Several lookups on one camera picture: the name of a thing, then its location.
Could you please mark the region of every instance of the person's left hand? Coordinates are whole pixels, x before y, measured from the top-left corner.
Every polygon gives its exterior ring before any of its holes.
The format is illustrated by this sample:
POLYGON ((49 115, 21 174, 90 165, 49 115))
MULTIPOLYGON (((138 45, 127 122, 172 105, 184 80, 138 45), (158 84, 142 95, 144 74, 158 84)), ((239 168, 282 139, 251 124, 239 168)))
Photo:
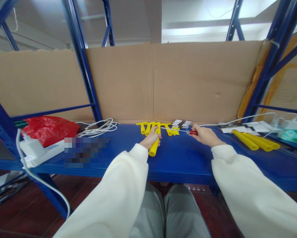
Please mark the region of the person's left hand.
POLYGON ((140 145, 144 146, 146 149, 150 149, 152 144, 157 140, 157 138, 161 139, 162 135, 161 134, 155 134, 155 130, 158 128, 158 126, 152 127, 150 134, 142 140, 140 145))

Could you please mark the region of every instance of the red plastic bag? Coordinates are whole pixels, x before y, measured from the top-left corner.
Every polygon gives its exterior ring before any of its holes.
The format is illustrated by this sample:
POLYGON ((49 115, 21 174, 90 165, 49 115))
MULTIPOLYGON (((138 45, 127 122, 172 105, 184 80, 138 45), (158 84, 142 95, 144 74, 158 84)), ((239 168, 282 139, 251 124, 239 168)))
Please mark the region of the red plastic bag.
POLYGON ((80 126, 61 117, 40 116, 25 119, 28 125, 23 128, 26 134, 38 139, 43 147, 48 147, 65 137, 75 137, 80 126))

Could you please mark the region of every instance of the hand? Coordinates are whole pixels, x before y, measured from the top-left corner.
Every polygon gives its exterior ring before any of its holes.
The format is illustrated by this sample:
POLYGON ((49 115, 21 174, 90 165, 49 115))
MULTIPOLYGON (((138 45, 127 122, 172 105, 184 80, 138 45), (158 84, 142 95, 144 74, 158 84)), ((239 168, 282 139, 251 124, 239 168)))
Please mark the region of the hand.
POLYGON ((197 141, 201 142, 202 144, 208 145, 211 148, 217 145, 226 144, 225 142, 221 141, 217 135, 211 130, 210 128, 200 127, 197 124, 194 124, 192 127, 193 131, 197 131, 198 135, 190 135, 195 138, 197 141))
POLYGON ((158 128, 158 126, 156 127, 152 127, 150 134, 148 134, 148 136, 142 140, 142 142, 140 143, 140 145, 144 146, 146 149, 150 149, 152 144, 157 140, 157 138, 161 139, 162 135, 161 134, 155 134, 155 130, 158 128))

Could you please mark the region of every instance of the white sleeve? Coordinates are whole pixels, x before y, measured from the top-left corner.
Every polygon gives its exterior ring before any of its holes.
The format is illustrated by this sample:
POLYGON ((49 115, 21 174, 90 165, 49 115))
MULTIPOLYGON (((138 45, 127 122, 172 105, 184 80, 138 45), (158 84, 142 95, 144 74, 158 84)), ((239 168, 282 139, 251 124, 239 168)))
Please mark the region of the white sleeve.
POLYGON ((119 154, 54 238, 128 237, 144 197, 147 158, 139 144, 119 154))
POLYGON ((297 203, 232 146, 211 151, 215 180, 244 237, 297 237, 297 203))

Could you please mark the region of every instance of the grey pants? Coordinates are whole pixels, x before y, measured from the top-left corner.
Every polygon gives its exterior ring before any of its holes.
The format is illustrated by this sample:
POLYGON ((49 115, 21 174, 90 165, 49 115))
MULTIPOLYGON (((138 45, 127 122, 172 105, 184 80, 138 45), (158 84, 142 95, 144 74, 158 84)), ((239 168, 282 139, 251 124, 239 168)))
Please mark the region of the grey pants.
POLYGON ((165 196, 147 183, 144 199, 130 238, 202 237, 211 238, 207 224, 191 191, 174 185, 165 196))

